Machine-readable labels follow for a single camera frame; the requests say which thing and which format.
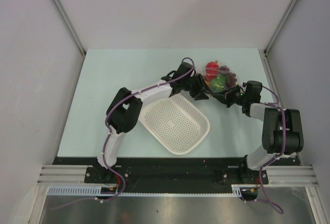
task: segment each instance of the transparent plastic bag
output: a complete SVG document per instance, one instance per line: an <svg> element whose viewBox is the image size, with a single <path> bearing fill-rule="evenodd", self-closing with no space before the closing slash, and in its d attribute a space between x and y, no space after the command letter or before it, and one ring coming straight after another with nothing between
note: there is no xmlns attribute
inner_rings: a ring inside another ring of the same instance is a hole
<svg viewBox="0 0 330 224"><path fill-rule="evenodd" d="M238 84L236 73L218 61L210 61L205 67L197 69L211 91L219 93Z"/></svg>

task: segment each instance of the white wall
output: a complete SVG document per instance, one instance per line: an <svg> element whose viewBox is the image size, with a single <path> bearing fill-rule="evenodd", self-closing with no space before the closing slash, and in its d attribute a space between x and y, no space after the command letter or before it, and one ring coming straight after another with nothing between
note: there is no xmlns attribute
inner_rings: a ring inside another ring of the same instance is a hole
<svg viewBox="0 0 330 224"><path fill-rule="evenodd" d="M312 164L324 198L330 192L330 0L300 0L270 53L286 107L302 115L304 164Z"/></svg>
<svg viewBox="0 0 330 224"><path fill-rule="evenodd" d="M82 58L50 0L0 0L0 223L49 163Z"/></svg>
<svg viewBox="0 0 330 224"><path fill-rule="evenodd" d="M86 48L264 49L290 0L61 0Z"/></svg>

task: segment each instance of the basket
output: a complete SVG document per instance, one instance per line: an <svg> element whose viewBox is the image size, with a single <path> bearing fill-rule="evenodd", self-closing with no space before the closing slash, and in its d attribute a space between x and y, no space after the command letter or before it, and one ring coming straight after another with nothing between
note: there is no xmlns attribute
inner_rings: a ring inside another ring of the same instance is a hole
<svg viewBox="0 0 330 224"><path fill-rule="evenodd" d="M143 107L139 121L167 150L177 155L193 150L210 130L208 119L181 94Z"/></svg>

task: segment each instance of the white table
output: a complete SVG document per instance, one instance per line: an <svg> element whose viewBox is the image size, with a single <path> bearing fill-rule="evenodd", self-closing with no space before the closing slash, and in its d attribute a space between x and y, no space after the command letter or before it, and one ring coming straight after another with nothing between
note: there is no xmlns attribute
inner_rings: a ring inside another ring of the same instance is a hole
<svg viewBox="0 0 330 224"><path fill-rule="evenodd" d="M58 157L95 157L101 152L107 129L105 112L117 91L139 89L176 70L184 57L197 68L218 60L230 67L239 81L255 80L268 86L257 49L149 49L89 50L87 52ZM216 99L189 99L210 121L210 132L194 150L174 155L138 122L119 150L119 157L242 157L261 145L262 122L242 114L241 107L226 108ZM263 90L261 101L272 102Z"/></svg>

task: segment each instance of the purple cable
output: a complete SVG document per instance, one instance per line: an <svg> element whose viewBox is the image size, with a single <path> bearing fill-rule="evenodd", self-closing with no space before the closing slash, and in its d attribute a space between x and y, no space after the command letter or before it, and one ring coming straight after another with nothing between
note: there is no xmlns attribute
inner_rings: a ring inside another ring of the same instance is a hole
<svg viewBox="0 0 330 224"><path fill-rule="evenodd" d="M283 143L282 143L282 149L281 149L281 152L276 155L275 157L271 158L269 161L267 161L266 163L264 163L261 167L260 167L260 170L259 170L259 179L260 179L260 184L261 184L261 188L262 188L262 191L263 191L263 194L265 195L266 199L257 199L256 201L252 200L252 201L246 201L246 202L268 202L271 204L271 206L273 207L273 209L275 209L276 212L278 212L279 214L284 214L284 210L276 203L274 203L273 201L270 200L270 197L263 185L263 182L262 182L262 169L266 166L269 166L270 164L272 164L273 162L275 162L277 160L277 158L281 157L284 152L285 152L285 146L286 146L286 120L285 120L285 112L283 110L282 107L278 106L278 103L279 103L279 97L275 94L275 92L273 92L271 89L265 87L265 86L262 86L264 89L270 91L275 97L276 97L276 103L266 103L265 105L267 106L272 106L272 107L275 107L275 108L278 108L280 109L281 113L282 113L282 128L283 128L283 131L282 131L282 135L283 135Z"/></svg>
<svg viewBox="0 0 330 224"><path fill-rule="evenodd" d="M138 95L138 94L144 93L144 92L146 92L146 91L149 91L149 90L154 89L154 88L159 87L159 86L164 86L164 85L170 84L170 83L172 83L172 82L178 81L179 79L181 79L181 78L183 78L183 77L186 77L187 75L190 75L190 74L193 72L193 70L195 69L195 63L194 63L194 61L193 61L191 58L189 58L189 57L185 57L185 58L183 58L182 61L181 61L181 63L182 63L184 60L186 60L186 59L187 59L187 60L190 60L191 63L192 63L192 67L191 67L191 69L190 69L188 72L186 72L185 74L183 74L183 75L181 75L181 76L179 76L179 77L177 77L177 78L173 78L173 79L171 79L170 81L167 81L167 82L161 83L161 84L159 84L159 85L158 85L158 84L155 84L155 85L153 85L153 86L149 86L149 87L147 87L147 88L144 88L144 89L142 89L142 90L140 90L140 91L134 92L134 93L132 93L131 95L128 95L127 97L125 97L125 98L123 98L121 101L119 101L116 105L114 105L114 107L113 107L113 108L109 111L109 113L107 114L107 117L105 118L105 125L106 125L107 128L109 129L109 132L110 132L110 133L108 134L108 136L107 136L107 138L106 138L106 140L105 140L105 142L104 142L104 145L103 145L103 149L102 149L102 154L103 154L103 155L102 155L102 159L103 159L103 163L104 163L104 165L107 167L107 169L109 169L111 172L113 172L113 173L116 174L118 177L120 177L120 179L121 179L122 182L123 182L123 187L122 187L122 189L121 189L118 193L116 193L115 195L113 195L113 196L110 197L109 199L103 200L103 202L108 202L108 201L111 201L112 199L116 198L117 196L119 196L119 195L125 190L125 187L126 187L126 181L125 181L125 179L123 178L123 176L121 176L120 173L118 173L118 172L116 172L115 170L113 170L113 169L107 164L106 159L105 159L105 150L106 150L106 147L107 147L108 141L109 141L110 136L111 136L111 133L112 133L112 129L111 129L110 125L108 124L108 120L109 120L111 114L113 113L113 111L114 111L116 108L118 108L120 105L122 105L124 102L126 102L128 99L130 99L131 97L133 97L133 96L135 96L135 95ZM63 204L63 205L61 205L61 206L51 208L51 210L57 210L57 209L60 209L60 208L62 208L62 207L66 207L66 206L69 206L69 205L71 205L71 204L74 204L74 203L76 203L76 202L85 201L85 200L93 200L93 199L95 199L95 198L87 197L87 198L77 199L77 200L75 200L75 201L72 201L72 202L69 202L69 203Z"/></svg>

